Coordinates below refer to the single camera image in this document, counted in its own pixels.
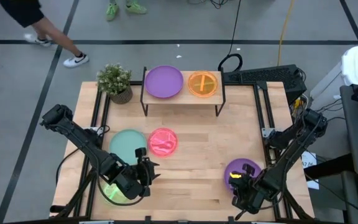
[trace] black pants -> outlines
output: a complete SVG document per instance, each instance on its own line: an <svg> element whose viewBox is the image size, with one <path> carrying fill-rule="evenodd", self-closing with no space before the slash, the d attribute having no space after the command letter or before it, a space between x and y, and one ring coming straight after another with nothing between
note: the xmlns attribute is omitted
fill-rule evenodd
<svg viewBox="0 0 358 224"><path fill-rule="evenodd" d="M38 0L0 0L0 4L22 27L28 27L44 18Z"/></svg>

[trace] green sneaker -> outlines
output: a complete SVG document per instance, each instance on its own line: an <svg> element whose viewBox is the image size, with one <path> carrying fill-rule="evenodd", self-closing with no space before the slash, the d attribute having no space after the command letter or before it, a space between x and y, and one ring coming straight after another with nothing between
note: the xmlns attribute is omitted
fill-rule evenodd
<svg viewBox="0 0 358 224"><path fill-rule="evenodd" d="M106 20L112 21L118 12L118 5L117 4L109 4L106 12Z"/></svg>
<svg viewBox="0 0 358 224"><path fill-rule="evenodd" d="M141 6L137 1L132 1L130 5L126 6L128 12L136 14L146 14L147 9L144 6Z"/></svg>

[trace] plant pot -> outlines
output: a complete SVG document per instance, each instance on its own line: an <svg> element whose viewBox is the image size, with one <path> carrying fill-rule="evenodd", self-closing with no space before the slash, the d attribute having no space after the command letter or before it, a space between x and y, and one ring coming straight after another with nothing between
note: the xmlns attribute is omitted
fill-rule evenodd
<svg viewBox="0 0 358 224"><path fill-rule="evenodd" d="M128 88L120 93L118 93L117 95L110 95L110 99L111 101L117 103L117 104L124 104L124 103L128 103L129 100L132 99L133 93L132 93L132 89L131 86L128 86Z"/></svg>

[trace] person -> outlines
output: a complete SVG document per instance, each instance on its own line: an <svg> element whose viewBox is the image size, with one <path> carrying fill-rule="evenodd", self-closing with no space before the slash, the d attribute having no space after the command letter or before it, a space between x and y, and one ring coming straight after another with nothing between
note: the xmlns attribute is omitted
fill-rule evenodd
<svg viewBox="0 0 358 224"><path fill-rule="evenodd" d="M49 36L55 43L73 53L74 57L65 60L64 66L73 68L90 60L86 54L78 50L71 39L44 16L39 0L0 0L0 4L22 27L32 26L34 28L37 36L25 34L26 41L49 47L51 45L51 42L47 39L47 36Z"/></svg>
<svg viewBox="0 0 358 224"><path fill-rule="evenodd" d="M147 9L144 6L141 6L137 3L136 0L126 0L125 9L128 12L135 13L135 14L146 14ZM112 21L118 12L118 5L116 0L109 0L109 6L107 8L106 13L106 20Z"/></svg>

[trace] gray floor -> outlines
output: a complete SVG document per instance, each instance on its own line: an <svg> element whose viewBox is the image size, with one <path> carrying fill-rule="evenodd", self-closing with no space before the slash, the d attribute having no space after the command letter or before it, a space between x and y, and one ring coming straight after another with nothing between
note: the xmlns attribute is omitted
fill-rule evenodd
<svg viewBox="0 0 358 224"><path fill-rule="evenodd" d="M104 20L108 0L80 0L68 32L74 40L229 40L232 35L237 0L220 10L209 2L189 5L185 0L139 0L149 13L128 15L124 1L117 0L121 10L112 22ZM63 30L74 0L41 0L43 11ZM358 26L358 0L346 0ZM290 0L242 1L236 40L278 40ZM16 24L0 6L0 204L22 149L41 89L57 46L9 44L31 32ZM357 40L339 0L299 0L295 2L288 23L286 40ZM284 45L282 64L296 64L308 75L308 91L337 63L353 45ZM226 56L229 45L221 44L126 44L79 45L91 61L79 68L64 68L62 62L71 55L63 51L42 114L54 104L74 108L83 81L95 79L106 63L120 62L134 71L140 80L143 66L173 65L181 70L216 70ZM278 45L234 45L233 52L244 58L242 69L275 66ZM224 65L236 66L235 60ZM338 136L346 142L346 126L342 120L329 124L330 135L310 149L319 155L336 157L347 152L347 146L330 141ZM7 210L5 222L42 219L54 195L55 169L63 157L65 138L37 126L20 174L16 190ZM340 219L340 215L314 206L323 219Z"/></svg>

